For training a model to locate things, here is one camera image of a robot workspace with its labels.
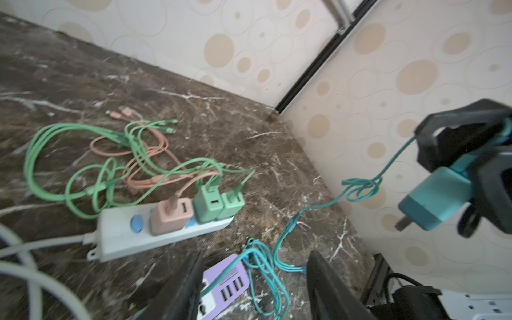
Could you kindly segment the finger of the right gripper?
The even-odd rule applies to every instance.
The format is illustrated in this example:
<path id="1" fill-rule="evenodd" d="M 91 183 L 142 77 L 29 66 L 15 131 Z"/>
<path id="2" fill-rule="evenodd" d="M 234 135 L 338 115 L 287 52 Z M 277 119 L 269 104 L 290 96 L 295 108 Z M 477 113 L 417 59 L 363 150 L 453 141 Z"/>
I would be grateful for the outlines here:
<path id="1" fill-rule="evenodd" d="M 491 99 L 432 113 L 416 128 L 417 162 L 429 172 L 449 167 L 462 155 L 489 143 L 511 119 L 511 108 Z"/>
<path id="2" fill-rule="evenodd" d="M 467 170 L 473 195 L 461 216 L 457 232 L 470 238 L 481 218 L 500 231 L 511 234 L 511 146 L 492 147 L 483 152 Z"/>

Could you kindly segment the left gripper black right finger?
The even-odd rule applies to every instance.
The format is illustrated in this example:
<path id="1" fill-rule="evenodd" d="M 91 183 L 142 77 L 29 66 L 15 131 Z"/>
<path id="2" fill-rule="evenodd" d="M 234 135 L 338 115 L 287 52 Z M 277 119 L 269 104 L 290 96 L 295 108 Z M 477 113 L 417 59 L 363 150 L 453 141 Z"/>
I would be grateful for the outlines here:
<path id="1" fill-rule="evenodd" d="M 307 292 L 313 319 L 375 319 L 318 251 L 309 255 Z"/>

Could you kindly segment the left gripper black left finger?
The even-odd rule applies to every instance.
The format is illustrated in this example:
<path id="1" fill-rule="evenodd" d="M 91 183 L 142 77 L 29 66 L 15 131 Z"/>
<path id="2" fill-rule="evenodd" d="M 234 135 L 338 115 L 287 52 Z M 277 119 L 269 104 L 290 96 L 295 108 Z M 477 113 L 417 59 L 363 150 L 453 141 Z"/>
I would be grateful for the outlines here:
<path id="1" fill-rule="evenodd" d="M 190 254 L 137 319 L 197 319 L 204 258 Z"/>

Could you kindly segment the purple power strip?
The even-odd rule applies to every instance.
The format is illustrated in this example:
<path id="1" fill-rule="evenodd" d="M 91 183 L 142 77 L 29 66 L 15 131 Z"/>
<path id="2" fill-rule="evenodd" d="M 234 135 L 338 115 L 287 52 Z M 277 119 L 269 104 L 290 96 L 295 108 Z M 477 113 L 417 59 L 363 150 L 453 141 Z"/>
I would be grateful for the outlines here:
<path id="1" fill-rule="evenodd" d="M 232 254 L 207 269 L 203 274 L 203 289 L 210 285 L 237 257 L 237 254 Z M 199 300 L 197 320 L 215 319 L 248 289 L 249 277 L 244 264 L 240 261 L 205 297 Z"/>

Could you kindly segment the teal charger plug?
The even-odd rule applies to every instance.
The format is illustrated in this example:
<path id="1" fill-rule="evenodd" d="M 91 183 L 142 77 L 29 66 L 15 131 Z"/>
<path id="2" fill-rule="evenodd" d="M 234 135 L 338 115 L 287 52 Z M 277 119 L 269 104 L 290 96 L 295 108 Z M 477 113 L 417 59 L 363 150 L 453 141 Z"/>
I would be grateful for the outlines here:
<path id="1" fill-rule="evenodd" d="M 470 180 L 448 167 L 436 169 L 398 205 L 404 214 L 395 228 L 403 231 L 412 223 L 432 231 L 473 197 Z"/>

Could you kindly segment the pink charger plug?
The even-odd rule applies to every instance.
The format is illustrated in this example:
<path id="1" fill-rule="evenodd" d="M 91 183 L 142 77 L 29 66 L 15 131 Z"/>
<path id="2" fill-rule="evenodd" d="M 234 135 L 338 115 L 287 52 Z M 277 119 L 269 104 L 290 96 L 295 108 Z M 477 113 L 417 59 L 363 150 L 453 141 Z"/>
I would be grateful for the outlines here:
<path id="1" fill-rule="evenodd" d="M 177 195 L 160 201 L 149 219 L 152 235 L 162 235 L 183 229 L 194 215 L 192 200 Z"/>

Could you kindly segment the white blue power strip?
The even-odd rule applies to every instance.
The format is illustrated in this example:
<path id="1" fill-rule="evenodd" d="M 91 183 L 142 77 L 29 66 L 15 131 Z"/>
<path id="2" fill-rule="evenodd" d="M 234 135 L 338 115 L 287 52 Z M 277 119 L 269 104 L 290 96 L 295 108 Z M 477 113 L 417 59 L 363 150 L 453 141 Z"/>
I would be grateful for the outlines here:
<path id="1" fill-rule="evenodd" d="M 233 221 L 231 217 L 199 223 L 192 215 L 183 228 L 162 235 L 153 235 L 150 218 L 156 209 L 156 203 L 147 203 L 103 210 L 97 220 L 94 241 L 96 247 L 87 253 L 87 259 L 105 263 L 213 233 L 226 228 Z"/>

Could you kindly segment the green charger plug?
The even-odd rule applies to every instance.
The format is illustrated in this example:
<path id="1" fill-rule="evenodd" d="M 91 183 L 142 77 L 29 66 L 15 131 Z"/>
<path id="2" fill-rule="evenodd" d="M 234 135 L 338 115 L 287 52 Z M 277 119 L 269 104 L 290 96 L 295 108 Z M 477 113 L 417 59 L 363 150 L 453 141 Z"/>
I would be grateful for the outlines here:
<path id="1" fill-rule="evenodd" d="M 204 224 L 214 221 L 223 209 L 223 202 L 218 187 L 201 186 L 193 198 L 195 219 Z"/>
<path id="2" fill-rule="evenodd" d="M 245 200 L 240 191 L 229 191 L 227 193 L 222 193 L 221 201 L 223 208 L 217 215 L 215 219 L 216 221 L 234 217 L 245 206 Z"/>

